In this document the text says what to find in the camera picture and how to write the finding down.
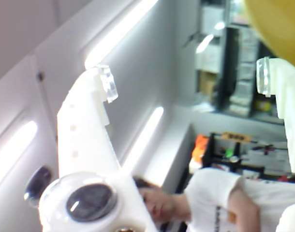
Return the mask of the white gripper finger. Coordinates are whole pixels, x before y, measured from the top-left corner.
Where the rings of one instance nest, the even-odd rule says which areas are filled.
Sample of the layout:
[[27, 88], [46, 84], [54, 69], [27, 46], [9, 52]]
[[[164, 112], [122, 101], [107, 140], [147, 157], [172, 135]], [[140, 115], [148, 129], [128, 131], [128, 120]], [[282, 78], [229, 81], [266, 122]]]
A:
[[256, 61], [259, 94], [276, 98], [277, 115], [284, 121], [291, 171], [295, 173], [295, 67], [281, 58]]
[[104, 102], [118, 98], [109, 66], [83, 72], [57, 113], [59, 177], [43, 192], [45, 232], [155, 232], [132, 176], [123, 170], [106, 127]]

